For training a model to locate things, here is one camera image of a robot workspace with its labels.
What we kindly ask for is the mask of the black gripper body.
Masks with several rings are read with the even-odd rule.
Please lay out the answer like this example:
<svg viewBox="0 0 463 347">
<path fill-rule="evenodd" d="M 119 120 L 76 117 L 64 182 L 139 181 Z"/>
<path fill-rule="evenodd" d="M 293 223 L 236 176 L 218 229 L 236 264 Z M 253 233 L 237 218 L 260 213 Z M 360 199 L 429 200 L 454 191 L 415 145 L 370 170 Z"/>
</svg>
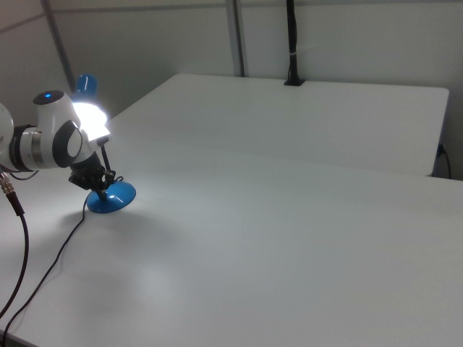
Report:
<svg viewBox="0 0 463 347">
<path fill-rule="evenodd" d="M 92 190 L 92 178 L 102 178 L 105 170 L 96 152 L 84 161 L 72 164 L 70 168 L 72 172 L 69 182 L 84 190 Z"/>
</svg>

